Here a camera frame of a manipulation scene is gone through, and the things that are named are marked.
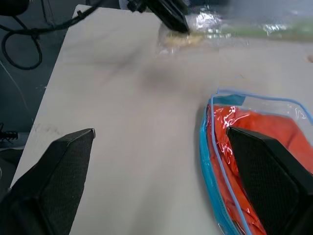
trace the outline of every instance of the clear plastic bag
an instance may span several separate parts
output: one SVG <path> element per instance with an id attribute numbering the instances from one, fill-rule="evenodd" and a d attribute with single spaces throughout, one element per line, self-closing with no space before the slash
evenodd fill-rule
<path id="1" fill-rule="evenodd" d="M 237 0 L 223 7 L 191 8 L 186 16 L 190 35 L 161 25 L 160 53 L 190 47 L 263 46 L 270 40 L 313 42 L 312 9 L 308 0 Z"/>
<path id="2" fill-rule="evenodd" d="M 211 190 L 210 195 L 220 195 L 223 199 L 214 210 L 222 208 L 228 217 L 224 223 L 218 222 L 226 234 L 266 234 L 242 188 L 226 128 L 241 127 L 279 140 L 307 171 L 313 173 L 312 116 L 294 100 L 220 90 L 211 96 L 205 120 L 205 130 L 201 129 L 201 133 L 206 133 L 207 161 L 211 175 L 214 175 L 210 180 L 218 185 L 218 190 L 209 187 L 208 190 Z"/>

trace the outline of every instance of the orange cloth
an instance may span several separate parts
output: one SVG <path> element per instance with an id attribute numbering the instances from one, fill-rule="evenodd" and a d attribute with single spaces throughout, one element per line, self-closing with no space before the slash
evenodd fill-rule
<path id="1" fill-rule="evenodd" d="M 207 139 L 210 150 L 210 159 L 218 186 L 230 218 L 243 228 L 239 213 L 225 184 L 222 171 L 213 149 L 211 138 L 211 106 L 208 106 Z M 252 111 L 240 110 L 235 106 L 214 106 L 214 127 L 217 148 L 222 159 L 229 183 L 236 195 L 241 210 L 253 235 L 265 235 L 266 232 L 256 215 L 252 205 L 248 202 L 239 179 L 237 164 L 226 135 L 228 126 L 235 126 L 256 131 L 280 141 L 291 154 L 313 173 L 313 148 L 306 140 L 293 119 L 275 115 L 263 115 Z"/>

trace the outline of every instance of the white table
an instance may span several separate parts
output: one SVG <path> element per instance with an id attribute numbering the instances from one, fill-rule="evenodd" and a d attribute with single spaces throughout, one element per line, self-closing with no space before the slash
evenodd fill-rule
<path id="1" fill-rule="evenodd" d="M 210 95 L 226 85 L 313 107 L 311 46 L 156 57 L 159 25 L 99 9 L 68 30 L 13 183 L 53 140 L 95 128 L 72 235 L 220 234 L 198 154 Z"/>

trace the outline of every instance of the plastic bag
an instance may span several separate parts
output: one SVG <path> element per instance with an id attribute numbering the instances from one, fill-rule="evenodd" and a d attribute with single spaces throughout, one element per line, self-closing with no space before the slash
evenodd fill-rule
<path id="1" fill-rule="evenodd" d="M 312 173 L 312 116 L 294 100 L 221 90 L 211 96 L 203 119 L 201 139 L 204 141 L 206 131 L 209 163 L 202 165 L 202 170 L 210 166 L 214 177 L 209 180 L 218 185 L 218 190 L 208 187 L 209 194 L 223 199 L 214 210 L 227 211 L 222 222 L 217 218 L 220 227 L 225 234 L 266 234 L 244 194 L 225 129 L 233 125 L 278 139 Z"/>
<path id="2" fill-rule="evenodd" d="M 222 7 L 191 8 L 186 16 L 191 34 L 173 33 L 162 25 L 160 53 L 190 47 L 263 46 L 269 39 L 313 42 L 312 9 L 308 0 L 237 0 Z"/>

